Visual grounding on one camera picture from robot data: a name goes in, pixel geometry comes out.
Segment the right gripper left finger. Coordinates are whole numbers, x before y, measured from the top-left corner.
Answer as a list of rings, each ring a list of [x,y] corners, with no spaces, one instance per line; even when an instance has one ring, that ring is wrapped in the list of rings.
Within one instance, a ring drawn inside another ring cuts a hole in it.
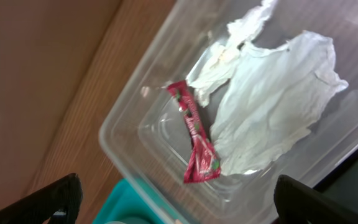
[[[0,224],[75,224],[82,199],[80,178],[71,173],[0,210]]]

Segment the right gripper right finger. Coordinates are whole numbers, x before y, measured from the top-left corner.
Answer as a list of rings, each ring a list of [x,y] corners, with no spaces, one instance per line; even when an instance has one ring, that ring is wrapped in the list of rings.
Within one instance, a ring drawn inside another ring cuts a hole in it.
[[[358,224],[358,213],[287,175],[278,177],[273,200],[280,223]]]

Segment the red snack wrapper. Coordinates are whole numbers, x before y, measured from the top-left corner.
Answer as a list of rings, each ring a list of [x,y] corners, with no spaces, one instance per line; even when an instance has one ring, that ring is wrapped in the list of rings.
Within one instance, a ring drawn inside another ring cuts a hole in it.
[[[192,151],[183,182],[190,184],[218,178],[221,174],[220,158],[203,128],[197,104],[186,81],[170,84],[167,91],[176,99],[191,138]]]

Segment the white napkin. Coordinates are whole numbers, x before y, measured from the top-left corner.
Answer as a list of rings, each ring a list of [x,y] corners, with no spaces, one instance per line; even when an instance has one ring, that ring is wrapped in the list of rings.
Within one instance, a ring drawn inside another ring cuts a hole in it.
[[[227,86],[210,127],[223,175],[252,174],[276,161],[348,86],[335,72],[330,37],[305,30],[274,49],[254,45],[276,5],[262,1],[230,22],[227,41],[214,43],[202,69],[186,78],[204,107]]]

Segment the teal plastic tray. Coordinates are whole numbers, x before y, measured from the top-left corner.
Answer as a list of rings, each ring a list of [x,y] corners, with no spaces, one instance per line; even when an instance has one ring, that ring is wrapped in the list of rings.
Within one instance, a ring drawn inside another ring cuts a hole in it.
[[[145,180],[136,178],[136,184],[156,204],[157,211],[144,200],[128,179],[120,180],[100,209],[93,224],[103,223],[153,223],[165,221],[158,213],[163,212],[169,223],[187,223],[188,221],[171,207]]]

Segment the clear plastic bin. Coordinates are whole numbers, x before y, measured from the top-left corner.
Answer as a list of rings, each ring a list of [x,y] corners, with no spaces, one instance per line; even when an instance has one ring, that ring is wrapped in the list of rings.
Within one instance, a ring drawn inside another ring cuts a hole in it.
[[[165,223],[274,221],[358,149],[358,1],[177,1],[99,142]]]

